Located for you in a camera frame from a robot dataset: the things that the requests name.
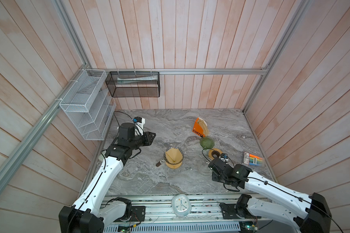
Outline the green glass dripper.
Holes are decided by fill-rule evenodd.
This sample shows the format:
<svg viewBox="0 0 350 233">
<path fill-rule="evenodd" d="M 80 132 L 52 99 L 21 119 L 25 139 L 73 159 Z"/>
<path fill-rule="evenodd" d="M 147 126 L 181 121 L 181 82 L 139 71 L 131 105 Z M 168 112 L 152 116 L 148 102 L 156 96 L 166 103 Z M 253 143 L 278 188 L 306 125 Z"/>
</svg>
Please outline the green glass dripper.
<svg viewBox="0 0 350 233">
<path fill-rule="evenodd" d="M 213 149 L 215 146 L 215 142 L 211 137 L 202 137 L 200 139 L 200 146 L 204 149 L 204 150 L 210 150 Z"/>
</svg>

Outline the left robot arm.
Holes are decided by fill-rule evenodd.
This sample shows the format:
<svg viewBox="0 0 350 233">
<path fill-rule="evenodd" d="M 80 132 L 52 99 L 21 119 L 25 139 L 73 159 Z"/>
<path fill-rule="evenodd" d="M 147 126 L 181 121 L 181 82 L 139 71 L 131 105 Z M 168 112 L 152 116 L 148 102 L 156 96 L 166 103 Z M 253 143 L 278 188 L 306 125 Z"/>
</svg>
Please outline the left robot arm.
<svg viewBox="0 0 350 233">
<path fill-rule="evenodd" d="M 132 152 L 150 146 L 156 137 L 153 132 L 137 135 L 135 131 L 134 123 L 119 126 L 117 136 L 106 149 L 102 165 L 86 190 L 72 206 L 64 206 L 60 211 L 58 217 L 61 232 L 101 233 L 105 226 L 116 220 L 132 219 L 132 202 L 129 199 L 117 197 L 110 205 L 101 205 L 118 173 L 129 159 L 135 157 Z"/>
</svg>

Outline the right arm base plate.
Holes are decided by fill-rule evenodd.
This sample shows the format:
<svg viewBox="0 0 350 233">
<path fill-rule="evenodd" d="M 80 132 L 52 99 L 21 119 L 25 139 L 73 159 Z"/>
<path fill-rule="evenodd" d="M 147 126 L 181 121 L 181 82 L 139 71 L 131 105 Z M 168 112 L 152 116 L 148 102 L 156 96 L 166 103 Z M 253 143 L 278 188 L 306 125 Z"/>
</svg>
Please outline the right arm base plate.
<svg viewBox="0 0 350 233">
<path fill-rule="evenodd" d="M 247 205 L 241 204 L 226 204 L 220 203 L 223 219 L 256 219 L 261 218 L 261 216 L 252 215 L 248 209 Z"/>
</svg>

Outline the brown paper coffee filter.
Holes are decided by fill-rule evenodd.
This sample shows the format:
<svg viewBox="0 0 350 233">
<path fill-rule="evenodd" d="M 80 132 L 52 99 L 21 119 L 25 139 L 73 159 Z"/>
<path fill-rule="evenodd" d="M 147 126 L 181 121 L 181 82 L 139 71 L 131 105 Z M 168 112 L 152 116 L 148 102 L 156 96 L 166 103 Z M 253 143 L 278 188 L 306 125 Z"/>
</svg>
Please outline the brown paper coffee filter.
<svg viewBox="0 0 350 233">
<path fill-rule="evenodd" d="M 171 147 L 165 151 L 164 160 L 170 165 L 177 165 L 183 161 L 183 153 L 180 149 Z"/>
</svg>

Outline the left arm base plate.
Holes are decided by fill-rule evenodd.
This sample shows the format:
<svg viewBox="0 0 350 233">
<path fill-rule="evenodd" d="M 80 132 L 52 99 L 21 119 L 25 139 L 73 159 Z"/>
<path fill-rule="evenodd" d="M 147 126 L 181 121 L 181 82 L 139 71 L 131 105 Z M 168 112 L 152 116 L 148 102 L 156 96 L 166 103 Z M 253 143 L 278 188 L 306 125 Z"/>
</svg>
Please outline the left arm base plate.
<svg viewBox="0 0 350 233">
<path fill-rule="evenodd" d="M 123 217 L 115 220 L 114 222 L 143 222 L 145 220 L 146 207 L 145 206 L 133 206 L 128 214 L 124 214 Z"/>
</svg>

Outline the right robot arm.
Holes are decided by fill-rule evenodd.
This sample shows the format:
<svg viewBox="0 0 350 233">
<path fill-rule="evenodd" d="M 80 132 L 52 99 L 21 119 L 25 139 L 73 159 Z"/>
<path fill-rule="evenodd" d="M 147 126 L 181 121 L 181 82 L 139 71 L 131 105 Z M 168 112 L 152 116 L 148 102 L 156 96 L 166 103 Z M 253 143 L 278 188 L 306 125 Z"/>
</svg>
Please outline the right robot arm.
<svg viewBox="0 0 350 233">
<path fill-rule="evenodd" d="M 225 219 L 264 217 L 291 226 L 301 233 L 330 232 L 332 214 L 322 195 L 293 191 L 245 165 L 231 167 L 219 158 L 213 159 L 208 167 L 213 172 L 213 181 L 231 185 L 236 191 L 252 191 L 270 200 L 266 202 L 241 194 L 236 204 L 220 204 Z"/>
</svg>

